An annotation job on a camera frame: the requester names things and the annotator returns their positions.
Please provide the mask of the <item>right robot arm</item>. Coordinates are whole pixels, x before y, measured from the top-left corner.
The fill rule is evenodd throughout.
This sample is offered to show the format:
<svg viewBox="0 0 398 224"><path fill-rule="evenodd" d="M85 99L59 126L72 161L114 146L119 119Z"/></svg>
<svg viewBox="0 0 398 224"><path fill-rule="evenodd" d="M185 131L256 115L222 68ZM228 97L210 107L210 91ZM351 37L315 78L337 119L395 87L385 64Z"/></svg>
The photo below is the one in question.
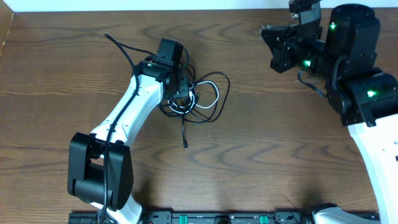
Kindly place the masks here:
<svg viewBox="0 0 398 224"><path fill-rule="evenodd" d="M298 67L324 79L318 94L339 114L356 143L373 187L378 214L346 212L334 203L316 206L294 223L397 222L397 79L375 66L381 24L362 4L336 6L328 28L319 1L290 1L295 24L262 26L261 39L279 73Z"/></svg>

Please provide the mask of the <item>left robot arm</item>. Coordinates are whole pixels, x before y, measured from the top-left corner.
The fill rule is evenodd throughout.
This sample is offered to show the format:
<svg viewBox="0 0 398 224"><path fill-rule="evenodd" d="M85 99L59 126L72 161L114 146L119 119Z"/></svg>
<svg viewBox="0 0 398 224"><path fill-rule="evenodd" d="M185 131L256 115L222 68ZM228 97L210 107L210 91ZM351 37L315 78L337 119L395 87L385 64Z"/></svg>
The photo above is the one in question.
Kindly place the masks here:
<svg viewBox="0 0 398 224"><path fill-rule="evenodd" d="M151 111L179 94L185 51L182 44L162 39L156 54L131 65L130 84L108 117L91 133L72 137L67 190L99 209L92 223L139 222L142 206L131 195L132 145Z"/></svg>

